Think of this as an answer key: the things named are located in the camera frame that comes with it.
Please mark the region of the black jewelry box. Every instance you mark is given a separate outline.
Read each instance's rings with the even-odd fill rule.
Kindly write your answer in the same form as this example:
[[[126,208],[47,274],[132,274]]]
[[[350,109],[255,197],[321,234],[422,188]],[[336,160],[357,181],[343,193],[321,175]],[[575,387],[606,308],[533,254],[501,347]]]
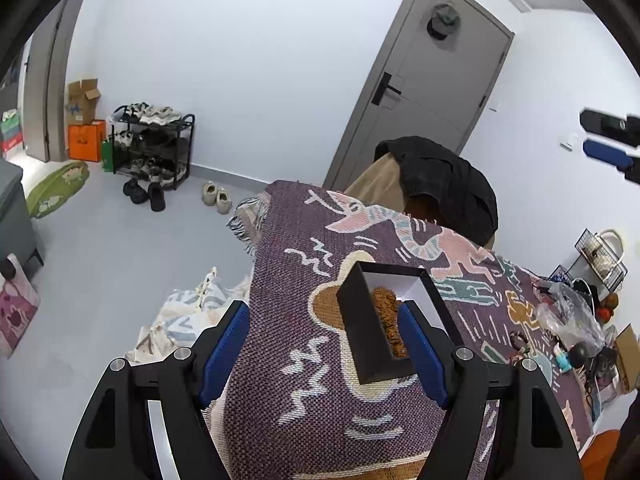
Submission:
[[[399,379],[413,373],[402,340],[399,308],[412,302],[431,326],[454,344],[463,339],[427,270],[358,261],[336,294],[360,384]]]

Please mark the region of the black-haired doll figure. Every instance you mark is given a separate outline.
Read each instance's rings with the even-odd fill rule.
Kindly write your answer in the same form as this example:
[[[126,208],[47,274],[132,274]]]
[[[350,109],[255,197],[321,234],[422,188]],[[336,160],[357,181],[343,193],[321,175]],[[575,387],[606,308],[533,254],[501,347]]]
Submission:
[[[579,370],[589,360],[588,348],[584,342],[578,342],[570,349],[557,342],[553,347],[553,355],[561,374],[570,370]]]

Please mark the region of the clear plastic bag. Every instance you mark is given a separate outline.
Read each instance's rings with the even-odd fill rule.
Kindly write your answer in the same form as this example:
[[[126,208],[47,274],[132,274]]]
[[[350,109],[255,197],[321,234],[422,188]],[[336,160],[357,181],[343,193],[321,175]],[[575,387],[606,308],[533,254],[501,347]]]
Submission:
[[[582,344],[588,358],[594,358],[606,346],[604,331],[582,295],[560,282],[540,281],[535,290],[541,296],[535,310],[537,323],[567,350]]]

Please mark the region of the cardboard box on desk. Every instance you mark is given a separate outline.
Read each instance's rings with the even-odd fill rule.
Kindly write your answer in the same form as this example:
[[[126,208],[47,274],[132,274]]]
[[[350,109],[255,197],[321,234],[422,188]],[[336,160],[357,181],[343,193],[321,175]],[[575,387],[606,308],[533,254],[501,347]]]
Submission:
[[[638,386],[640,368],[639,341],[631,324],[628,324],[615,338],[615,349],[620,391],[630,393]]]

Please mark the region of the purple patterned woven blanket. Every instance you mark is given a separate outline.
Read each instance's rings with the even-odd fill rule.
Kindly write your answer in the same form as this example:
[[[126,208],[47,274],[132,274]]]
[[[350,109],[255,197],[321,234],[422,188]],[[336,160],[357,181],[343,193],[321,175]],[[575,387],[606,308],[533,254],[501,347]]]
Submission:
[[[242,200],[229,226],[254,266],[250,330],[212,433],[235,479],[413,479],[444,413],[401,339],[402,300],[482,359],[524,336],[576,448],[592,434],[582,382],[536,319],[536,274],[450,229],[288,181]]]

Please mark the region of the black jacket on chair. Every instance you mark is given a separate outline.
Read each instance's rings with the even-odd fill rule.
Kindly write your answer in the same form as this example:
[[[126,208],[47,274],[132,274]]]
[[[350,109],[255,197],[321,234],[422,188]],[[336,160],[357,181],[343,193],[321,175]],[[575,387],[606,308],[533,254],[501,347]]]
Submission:
[[[374,158],[390,155],[410,203],[424,203],[441,226],[486,246],[498,230],[494,189],[484,174],[449,148],[422,136],[380,142]]]

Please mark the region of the pink patterned tote bag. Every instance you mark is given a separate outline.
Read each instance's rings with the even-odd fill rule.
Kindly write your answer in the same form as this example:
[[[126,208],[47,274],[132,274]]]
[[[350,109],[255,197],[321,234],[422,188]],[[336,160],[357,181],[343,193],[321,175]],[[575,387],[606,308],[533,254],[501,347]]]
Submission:
[[[13,254],[1,260],[1,354],[12,356],[34,319],[40,298]]]

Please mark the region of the grey door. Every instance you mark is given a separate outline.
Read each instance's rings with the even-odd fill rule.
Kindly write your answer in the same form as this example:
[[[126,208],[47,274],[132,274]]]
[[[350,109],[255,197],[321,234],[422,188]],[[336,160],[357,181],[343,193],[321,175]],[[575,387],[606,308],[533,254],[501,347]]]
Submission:
[[[461,25],[438,41],[426,31],[436,4],[451,4]],[[324,186],[344,190],[373,160],[376,146],[423,136],[460,153],[494,88],[513,40],[475,0],[402,0],[335,152]],[[371,103],[382,73],[400,96]]]

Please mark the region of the dark cap on door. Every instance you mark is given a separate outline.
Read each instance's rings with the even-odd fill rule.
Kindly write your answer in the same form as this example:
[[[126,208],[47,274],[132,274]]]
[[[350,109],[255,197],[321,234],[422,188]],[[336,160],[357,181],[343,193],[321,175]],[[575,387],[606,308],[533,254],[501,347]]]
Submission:
[[[426,31],[435,40],[442,41],[457,32],[461,25],[458,11],[448,3],[434,6],[430,19],[426,24]]]

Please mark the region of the black slippers pair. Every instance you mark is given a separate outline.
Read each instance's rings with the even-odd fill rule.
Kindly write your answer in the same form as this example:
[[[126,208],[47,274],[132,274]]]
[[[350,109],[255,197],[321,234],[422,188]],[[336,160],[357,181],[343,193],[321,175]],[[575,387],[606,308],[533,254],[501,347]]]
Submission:
[[[166,208],[164,190],[157,182],[151,182],[147,188],[142,188],[138,180],[132,178],[124,184],[122,192],[135,205],[149,203],[154,212],[161,212]]]

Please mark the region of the beige slippers pair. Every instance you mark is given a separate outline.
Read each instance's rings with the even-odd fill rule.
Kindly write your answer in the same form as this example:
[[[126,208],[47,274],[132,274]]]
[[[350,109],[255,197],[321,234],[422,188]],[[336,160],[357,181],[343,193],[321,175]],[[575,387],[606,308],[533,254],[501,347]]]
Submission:
[[[202,202],[207,207],[215,207],[218,214],[228,214],[232,207],[230,194],[212,181],[202,187]]]

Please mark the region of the green floor mat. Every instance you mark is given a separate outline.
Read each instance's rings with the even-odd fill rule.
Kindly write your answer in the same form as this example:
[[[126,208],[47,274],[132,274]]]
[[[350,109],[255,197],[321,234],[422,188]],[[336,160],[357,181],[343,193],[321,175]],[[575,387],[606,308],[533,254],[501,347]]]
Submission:
[[[30,218],[42,219],[60,209],[78,193],[90,176],[82,160],[74,160],[44,177],[26,197]]]

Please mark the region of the beige chair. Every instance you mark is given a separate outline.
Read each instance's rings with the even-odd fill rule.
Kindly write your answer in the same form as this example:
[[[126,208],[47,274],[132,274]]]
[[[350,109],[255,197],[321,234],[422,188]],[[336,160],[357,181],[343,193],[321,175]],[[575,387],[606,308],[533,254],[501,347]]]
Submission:
[[[424,203],[410,203],[405,199],[399,184],[398,163],[390,155],[385,155],[371,164],[346,188],[345,193],[366,205],[381,205],[440,226],[435,215]],[[483,247],[493,248],[496,234],[492,241]]]

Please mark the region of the black shoe rack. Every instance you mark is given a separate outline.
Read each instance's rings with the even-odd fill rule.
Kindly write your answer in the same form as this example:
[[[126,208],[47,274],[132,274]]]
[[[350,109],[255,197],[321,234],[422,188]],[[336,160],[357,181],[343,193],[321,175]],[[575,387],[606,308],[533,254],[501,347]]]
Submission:
[[[107,123],[111,174],[156,182],[168,191],[190,176],[194,114],[134,102],[117,107]]]

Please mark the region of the orange paper bag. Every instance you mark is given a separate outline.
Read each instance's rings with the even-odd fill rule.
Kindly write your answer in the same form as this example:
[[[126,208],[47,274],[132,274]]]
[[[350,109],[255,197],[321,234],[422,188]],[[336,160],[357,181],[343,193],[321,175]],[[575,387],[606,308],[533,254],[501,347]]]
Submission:
[[[71,125],[67,130],[68,157],[99,162],[102,159],[102,142],[106,138],[106,122],[94,120],[89,125]]]

